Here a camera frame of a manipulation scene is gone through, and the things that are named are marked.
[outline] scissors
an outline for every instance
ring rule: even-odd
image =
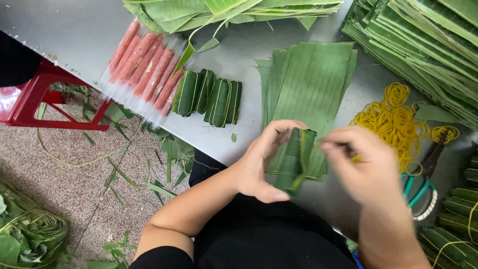
[[[431,191],[430,203],[425,208],[425,210],[421,210],[419,213],[414,214],[413,216],[414,221],[424,220],[426,217],[430,215],[433,208],[436,206],[436,202],[438,200],[438,192],[436,191],[435,186],[432,183],[430,183],[430,178],[432,177],[433,172],[435,171],[438,158],[440,157],[440,154],[443,152],[443,149],[445,147],[444,142],[445,142],[446,136],[448,135],[449,130],[450,130],[449,128],[445,130],[445,134],[442,135],[438,143],[434,142],[430,146],[422,162],[422,168],[417,168],[413,172],[414,174],[418,174],[420,173],[420,170],[423,169],[421,175],[423,176],[424,181],[422,185],[420,186],[419,190],[417,191],[417,193],[409,200],[408,207],[412,208],[423,197],[423,195],[426,193],[428,189],[430,189]],[[400,178],[403,178],[403,177],[408,177],[405,184],[405,189],[403,191],[405,200],[407,200],[407,197],[410,192],[410,189],[412,188],[415,176],[404,173],[400,176]]]

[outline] person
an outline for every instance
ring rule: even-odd
[[[268,161],[295,127],[307,129],[298,121],[272,121],[239,161],[226,169],[208,165],[216,171],[202,167],[201,180],[195,166],[191,188],[145,225],[130,269],[357,268],[341,235],[264,181]],[[360,154],[361,162],[351,163],[343,145]],[[362,206],[363,266],[430,268],[402,197],[394,151],[358,126],[330,132],[321,138],[321,148]]]

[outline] pile of rubber bands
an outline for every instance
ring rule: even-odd
[[[420,153],[420,139],[431,135],[432,139],[438,142],[447,128],[449,131],[445,144],[459,136],[458,129],[453,126],[440,126],[430,132],[426,122],[416,123],[413,120],[416,103],[411,106],[403,105],[409,93],[408,86],[394,82],[385,88],[384,99],[381,102],[375,101],[366,105],[350,122],[350,125],[359,125],[371,130],[393,147],[399,158],[401,173],[409,173],[407,166],[411,163],[421,166],[415,160]],[[359,158],[355,156],[352,161],[358,162]]]

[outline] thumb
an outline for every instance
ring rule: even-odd
[[[323,143],[322,150],[327,155],[327,159],[332,167],[335,169],[341,179],[348,181],[352,175],[356,174],[356,169],[352,166],[350,159],[345,153],[335,144]]]
[[[264,203],[283,202],[290,199],[289,195],[280,189],[274,188],[271,184],[261,181],[257,184],[254,195],[259,201]]]

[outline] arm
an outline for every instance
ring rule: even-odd
[[[338,145],[360,156],[352,164]],[[402,198],[396,153],[369,130],[353,126],[322,138],[322,150],[350,195],[362,205],[360,260],[366,268],[430,268],[418,240],[411,210]]]
[[[234,165],[184,191],[158,210],[145,225],[134,256],[161,246],[184,250],[193,258],[193,241],[206,223],[239,192],[262,202],[289,200],[289,196],[264,181],[264,168],[276,148],[285,143],[301,122],[271,122]]]

